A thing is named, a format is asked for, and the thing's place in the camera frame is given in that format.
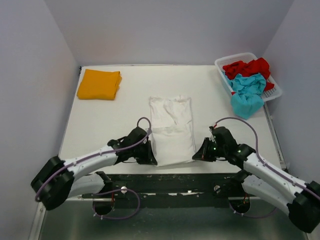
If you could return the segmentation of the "white t-shirt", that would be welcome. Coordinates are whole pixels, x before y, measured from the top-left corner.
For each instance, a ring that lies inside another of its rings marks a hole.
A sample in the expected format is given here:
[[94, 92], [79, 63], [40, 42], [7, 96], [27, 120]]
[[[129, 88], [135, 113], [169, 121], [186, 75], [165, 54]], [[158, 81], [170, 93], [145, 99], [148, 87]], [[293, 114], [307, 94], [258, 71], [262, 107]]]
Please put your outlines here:
[[158, 167], [192, 162], [196, 146], [191, 98], [150, 97], [151, 142]]

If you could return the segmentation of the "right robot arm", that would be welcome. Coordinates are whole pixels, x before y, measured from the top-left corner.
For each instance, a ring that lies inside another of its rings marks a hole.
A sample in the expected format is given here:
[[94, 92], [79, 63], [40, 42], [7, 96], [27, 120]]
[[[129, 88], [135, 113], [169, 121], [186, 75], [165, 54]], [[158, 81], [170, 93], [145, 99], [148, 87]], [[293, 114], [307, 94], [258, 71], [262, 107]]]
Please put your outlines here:
[[206, 137], [193, 160], [227, 161], [241, 170], [230, 183], [230, 191], [241, 196], [254, 195], [285, 213], [301, 231], [312, 233], [320, 223], [320, 185], [307, 183], [277, 168], [258, 154], [257, 148], [238, 144], [225, 128], [210, 126], [211, 137]]

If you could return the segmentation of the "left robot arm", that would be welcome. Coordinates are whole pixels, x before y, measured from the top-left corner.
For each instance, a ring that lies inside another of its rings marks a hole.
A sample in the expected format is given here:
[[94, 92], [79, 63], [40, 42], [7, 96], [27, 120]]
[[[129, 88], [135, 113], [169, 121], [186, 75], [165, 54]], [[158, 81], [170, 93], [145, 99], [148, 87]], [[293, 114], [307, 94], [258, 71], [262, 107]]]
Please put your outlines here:
[[153, 154], [149, 135], [151, 129], [136, 126], [127, 136], [110, 140], [107, 145], [83, 156], [60, 159], [51, 157], [31, 181], [35, 201], [47, 210], [59, 207], [69, 198], [73, 184], [88, 174], [134, 158], [139, 165], [158, 163]]

